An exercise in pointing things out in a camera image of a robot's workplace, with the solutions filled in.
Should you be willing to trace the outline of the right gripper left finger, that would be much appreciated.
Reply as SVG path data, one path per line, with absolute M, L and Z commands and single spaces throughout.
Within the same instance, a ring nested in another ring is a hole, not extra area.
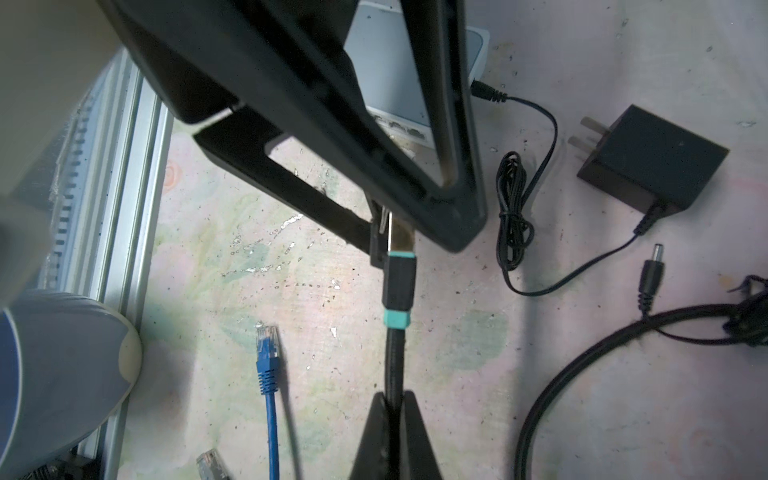
M 368 417 L 349 478 L 385 480 L 396 478 L 395 423 L 383 392 L 372 399 Z

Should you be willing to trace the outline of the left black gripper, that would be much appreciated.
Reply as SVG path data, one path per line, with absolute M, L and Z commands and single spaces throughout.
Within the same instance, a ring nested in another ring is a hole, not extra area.
M 420 86 L 449 168 L 439 186 L 375 124 L 383 95 L 353 61 L 360 1 L 103 1 L 100 4 L 140 71 L 186 123 L 230 115 L 193 135 L 218 167 L 310 218 L 385 264 L 384 236 L 371 221 L 328 198 L 273 161 L 267 146 L 298 138 L 375 202 L 450 252 L 483 229 L 487 206 L 471 119 L 464 7 L 459 1 L 409 1 L 406 30 Z

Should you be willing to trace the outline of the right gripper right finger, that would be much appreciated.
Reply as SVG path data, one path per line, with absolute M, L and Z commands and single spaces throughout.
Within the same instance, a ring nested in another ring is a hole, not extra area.
M 398 420 L 398 478 L 442 480 L 426 426 L 412 391 L 405 391 Z

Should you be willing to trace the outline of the white network switch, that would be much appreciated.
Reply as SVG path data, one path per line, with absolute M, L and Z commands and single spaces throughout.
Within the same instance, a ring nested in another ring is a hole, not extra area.
M 434 137 L 401 10 L 358 3 L 344 50 L 367 111 L 385 133 L 434 148 Z

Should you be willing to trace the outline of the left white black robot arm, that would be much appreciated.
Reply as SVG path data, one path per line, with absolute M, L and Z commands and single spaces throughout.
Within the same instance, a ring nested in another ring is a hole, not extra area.
M 1 5 L 1 303 L 50 251 L 45 217 L 12 191 L 118 49 L 221 168 L 383 263 L 374 224 L 266 153 L 297 138 L 450 252 L 483 229 L 487 203 L 472 122 L 464 5 L 402 5 L 445 179 L 433 181 L 368 114 L 344 44 L 353 1 L 5 1 Z

